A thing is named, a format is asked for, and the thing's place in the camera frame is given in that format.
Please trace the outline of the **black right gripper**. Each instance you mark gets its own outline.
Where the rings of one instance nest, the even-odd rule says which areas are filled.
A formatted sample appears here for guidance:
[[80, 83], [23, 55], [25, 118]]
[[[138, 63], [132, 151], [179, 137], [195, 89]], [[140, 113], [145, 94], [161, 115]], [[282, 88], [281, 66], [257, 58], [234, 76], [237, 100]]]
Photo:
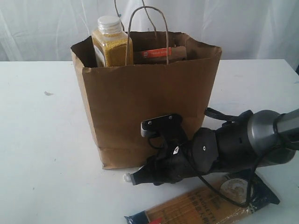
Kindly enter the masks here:
[[200, 128], [191, 140], [159, 150], [151, 163], [130, 175], [131, 182], [133, 185], [153, 183], [159, 186], [207, 175], [217, 169], [219, 156], [216, 132]]

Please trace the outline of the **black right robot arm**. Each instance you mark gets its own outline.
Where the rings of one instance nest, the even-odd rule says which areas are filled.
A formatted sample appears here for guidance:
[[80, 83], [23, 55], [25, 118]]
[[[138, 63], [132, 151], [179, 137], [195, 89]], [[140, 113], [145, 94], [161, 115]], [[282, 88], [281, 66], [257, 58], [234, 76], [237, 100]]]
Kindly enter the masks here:
[[161, 138], [157, 154], [130, 175], [133, 185], [177, 183], [185, 178], [211, 173], [238, 172], [288, 163], [299, 149], [299, 112], [272, 110], [238, 116], [207, 108], [205, 115], [221, 120], [216, 130], [199, 128], [188, 138], [183, 118], [177, 113], [141, 123], [141, 136]]

